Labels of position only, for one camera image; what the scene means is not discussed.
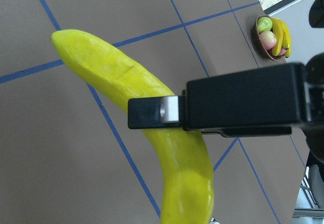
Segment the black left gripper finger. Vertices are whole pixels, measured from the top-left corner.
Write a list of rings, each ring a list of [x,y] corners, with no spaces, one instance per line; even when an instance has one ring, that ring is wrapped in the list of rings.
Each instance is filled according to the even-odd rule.
[[[224,137],[289,135],[308,119],[305,82],[301,63],[192,80],[180,96],[130,99],[128,127],[180,127]]]

